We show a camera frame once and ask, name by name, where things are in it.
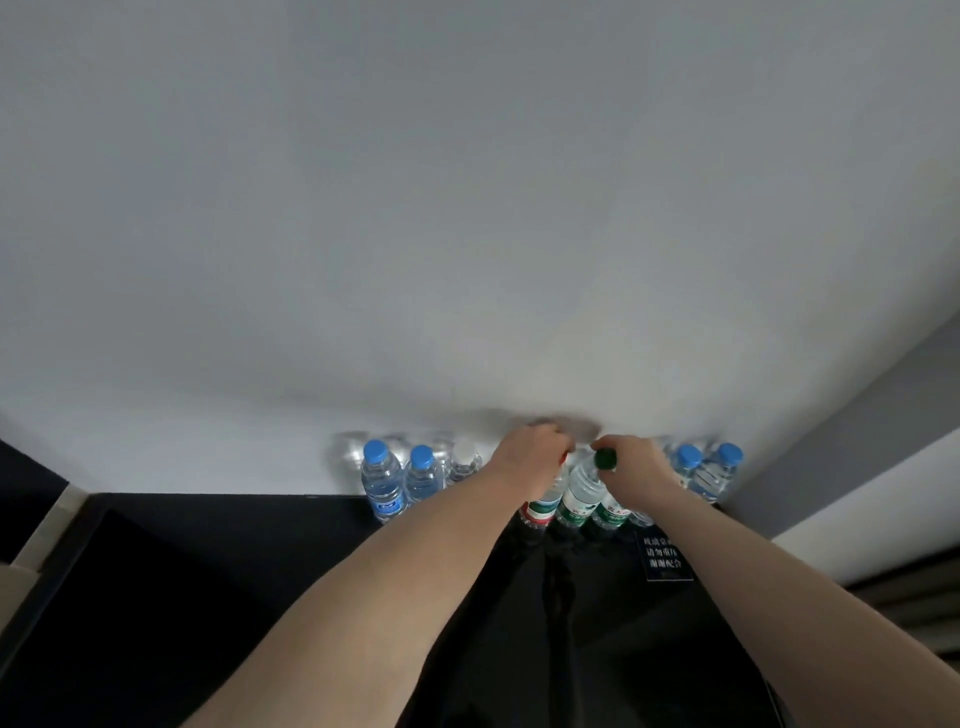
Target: forearm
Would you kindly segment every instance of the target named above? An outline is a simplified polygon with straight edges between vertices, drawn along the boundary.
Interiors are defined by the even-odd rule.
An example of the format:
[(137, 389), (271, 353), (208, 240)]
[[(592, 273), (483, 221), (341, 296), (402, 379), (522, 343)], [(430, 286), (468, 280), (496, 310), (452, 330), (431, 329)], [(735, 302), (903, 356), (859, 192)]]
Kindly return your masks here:
[(388, 523), (303, 594), (187, 725), (393, 726), (518, 493), (485, 469)]
[(802, 726), (955, 725), (960, 678), (925, 647), (694, 494), (652, 501), (650, 515)]

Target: person's left hand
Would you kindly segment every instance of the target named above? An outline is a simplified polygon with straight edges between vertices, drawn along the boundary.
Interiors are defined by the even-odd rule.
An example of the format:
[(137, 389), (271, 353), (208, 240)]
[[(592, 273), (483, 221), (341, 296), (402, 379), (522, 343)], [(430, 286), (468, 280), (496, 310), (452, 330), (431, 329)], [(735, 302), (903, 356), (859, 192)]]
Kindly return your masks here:
[(508, 434), (487, 465), (510, 478), (525, 500), (537, 500), (553, 485), (560, 464), (576, 443), (556, 425), (527, 425)]

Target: bottle label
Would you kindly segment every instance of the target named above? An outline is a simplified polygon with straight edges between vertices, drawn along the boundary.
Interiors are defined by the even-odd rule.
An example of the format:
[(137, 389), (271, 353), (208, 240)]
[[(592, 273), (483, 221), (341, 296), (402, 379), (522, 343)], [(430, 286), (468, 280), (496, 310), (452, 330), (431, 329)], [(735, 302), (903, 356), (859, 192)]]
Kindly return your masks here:
[(596, 509), (596, 517), (610, 525), (620, 525), (630, 516), (630, 509), (620, 505), (610, 494), (606, 494)]
[(560, 505), (560, 499), (556, 500), (534, 500), (526, 502), (520, 508), (520, 516), (536, 525), (547, 525), (553, 521), (553, 515), (557, 512), (557, 506)]
[(557, 507), (557, 515), (564, 521), (581, 526), (590, 517), (590, 514), (596, 509), (596, 503), (584, 503), (574, 496), (570, 491), (564, 493), (564, 497)]
[(381, 516), (390, 516), (393, 513), (396, 513), (403, 508), (403, 493), (396, 494), (396, 497), (393, 500), (387, 501), (377, 501), (371, 500), (371, 505), (373, 510), (379, 513)]

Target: blue bottle cap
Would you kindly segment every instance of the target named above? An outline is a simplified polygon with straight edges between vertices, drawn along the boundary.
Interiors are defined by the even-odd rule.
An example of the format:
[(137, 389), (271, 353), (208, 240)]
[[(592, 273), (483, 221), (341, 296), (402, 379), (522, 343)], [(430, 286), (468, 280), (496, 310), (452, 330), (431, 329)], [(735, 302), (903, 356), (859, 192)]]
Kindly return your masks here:
[(363, 447), (363, 459), (371, 465), (379, 465), (387, 459), (390, 449), (383, 440), (370, 440)]
[(419, 471), (433, 465), (433, 450), (427, 445), (417, 445), (410, 450), (410, 464)]
[(743, 462), (743, 450), (733, 443), (724, 443), (717, 448), (717, 462), (725, 468), (735, 468)]
[(676, 452), (677, 462), (684, 470), (696, 468), (704, 460), (704, 454), (692, 445), (680, 445)]

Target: person's right hand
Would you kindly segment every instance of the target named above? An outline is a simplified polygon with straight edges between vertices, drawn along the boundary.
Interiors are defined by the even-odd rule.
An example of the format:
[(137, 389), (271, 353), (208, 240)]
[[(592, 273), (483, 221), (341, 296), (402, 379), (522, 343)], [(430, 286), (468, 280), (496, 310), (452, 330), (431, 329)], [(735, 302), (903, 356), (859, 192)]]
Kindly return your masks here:
[(632, 511), (645, 511), (652, 498), (672, 494), (680, 477), (653, 440), (633, 435), (604, 435), (593, 449), (616, 450), (616, 469), (600, 471), (600, 479), (617, 502)]

